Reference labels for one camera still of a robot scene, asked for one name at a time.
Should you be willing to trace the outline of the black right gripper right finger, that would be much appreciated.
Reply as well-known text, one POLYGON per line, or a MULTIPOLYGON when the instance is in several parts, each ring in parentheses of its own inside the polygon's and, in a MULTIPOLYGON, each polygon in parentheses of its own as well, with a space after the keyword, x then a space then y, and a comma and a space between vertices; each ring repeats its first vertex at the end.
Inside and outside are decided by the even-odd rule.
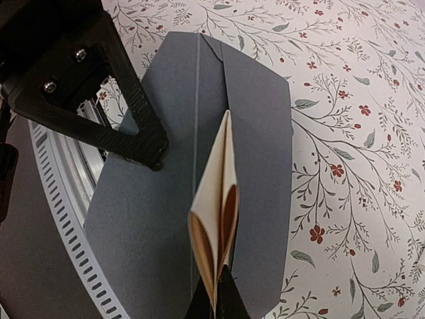
POLYGON ((224 265, 218 281, 216 318, 250 319, 228 265, 224 265))

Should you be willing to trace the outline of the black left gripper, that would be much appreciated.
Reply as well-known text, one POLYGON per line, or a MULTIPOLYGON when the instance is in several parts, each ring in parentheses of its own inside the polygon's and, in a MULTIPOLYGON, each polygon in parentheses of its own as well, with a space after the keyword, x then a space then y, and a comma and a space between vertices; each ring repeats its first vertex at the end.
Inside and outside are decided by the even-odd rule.
POLYGON ((100 1, 2 1, 11 109, 104 152, 161 168, 169 140, 100 1))

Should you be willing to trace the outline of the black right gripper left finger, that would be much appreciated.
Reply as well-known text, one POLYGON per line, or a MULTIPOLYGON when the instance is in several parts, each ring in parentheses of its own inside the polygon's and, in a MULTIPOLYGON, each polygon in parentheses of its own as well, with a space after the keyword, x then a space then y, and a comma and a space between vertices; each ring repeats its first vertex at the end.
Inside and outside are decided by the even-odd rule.
POLYGON ((204 283, 200 278, 184 319, 211 319, 213 310, 204 283))

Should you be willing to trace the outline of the beige lined letter paper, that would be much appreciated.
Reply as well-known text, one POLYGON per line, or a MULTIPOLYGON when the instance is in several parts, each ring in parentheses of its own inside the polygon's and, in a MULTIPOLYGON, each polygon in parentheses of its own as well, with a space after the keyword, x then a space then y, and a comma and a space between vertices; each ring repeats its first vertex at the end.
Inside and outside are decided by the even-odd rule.
POLYGON ((213 311, 216 310, 219 277, 224 266, 229 264, 238 207, 232 118, 227 110, 188 214, 194 258, 213 311))

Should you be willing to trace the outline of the grey-blue envelope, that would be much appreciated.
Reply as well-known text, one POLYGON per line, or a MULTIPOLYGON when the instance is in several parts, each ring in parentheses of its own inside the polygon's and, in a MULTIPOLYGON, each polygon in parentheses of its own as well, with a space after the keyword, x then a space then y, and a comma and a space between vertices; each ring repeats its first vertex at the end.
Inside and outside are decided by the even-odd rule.
POLYGON ((240 210, 231 272, 252 318, 281 295, 290 224, 292 123, 286 79, 206 35, 170 32, 142 78, 169 136, 152 171, 108 156, 85 222, 131 318, 182 318, 197 282, 187 215, 225 112, 240 210))

